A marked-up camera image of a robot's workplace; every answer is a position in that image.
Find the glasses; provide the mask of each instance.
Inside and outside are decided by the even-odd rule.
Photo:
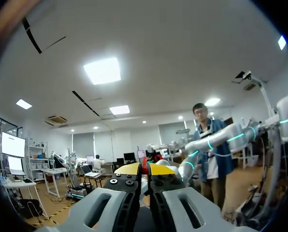
[[[207,110],[206,109],[203,109],[203,108],[200,108],[200,109],[196,109],[194,111],[194,114],[195,115],[202,115],[203,113],[205,113]]]

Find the man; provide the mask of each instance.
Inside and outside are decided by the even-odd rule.
[[[100,172],[102,170],[102,165],[105,164],[105,160],[100,160],[100,156],[96,155],[93,162],[93,171]]]
[[[200,134],[204,132],[216,133],[226,127],[226,124],[219,119],[207,118],[208,110],[203,103],[196,104],[192,110],[196,119],[200,122],[194,134],[194,140],[198,140]],[[214,147],[213,152],[205,152],[204,155],[199,157],[201,194],[222,210],[226,197],[226,176],[233,171],[233,162],[231,156],[220,157],[215,156],[214,153],[220,155],[230,154],[227,143]]]

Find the blue jacket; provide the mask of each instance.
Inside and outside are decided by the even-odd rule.
[[[217,131],[226,127],[226,124],[219,119],[216,119],[213,121],[209,119],[209,122],[208,122],[209,128],[210,128],[211,124],[212,124],[212,133],[216,133]],[[197,128],[197,131],[194,134],[194,140],[198,140],[200,138],[200,136],[199,136],[200,133],[203,133],[201,126],[199,126]],[[221,144],[217,147],[214,147],[213,151],[215,153],[221,154],[221,155],[230,154],[230,149],[228,147],[227,142],[224,142],[223,144]],[[201,167],[201,170],[199,173],[199,178],[201,181],[204,181],[204,182],[207,181],[207,170],[208,170],[207,160],[208,160],[207,155],[200,154],[200,156],[198,158],[198,163],[202,164],[202,167]],[[216,156],[216,161],[217,161],[217,165],[218,165],[218,177],[219,178],[226,177],[227,174],[229,174],[233,171],[234,167],[233,167],[233,161],[232,161],[231,156],[227,156],[227,157]]]

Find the white shelving unit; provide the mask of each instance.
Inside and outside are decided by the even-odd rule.
[[[29,173],[29,178],[33,181],[44,180],[43,169],[49,168],[49,160],[47,154],[47,143],[44,146],[30,145],[30,139],[26,139],[26,164]],[[45,154],[45,158],[34,158],[37,155]]]

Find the white shirt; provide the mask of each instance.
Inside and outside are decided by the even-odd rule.
[[[103,164],[105,164],[105,160],[94,159],[93,169],[95,169],[95,170],[101,170]]]
[[[207,171],[207,179],[216,179],[218,178],[218,165],[216,156],[208,158],[208,171]]]

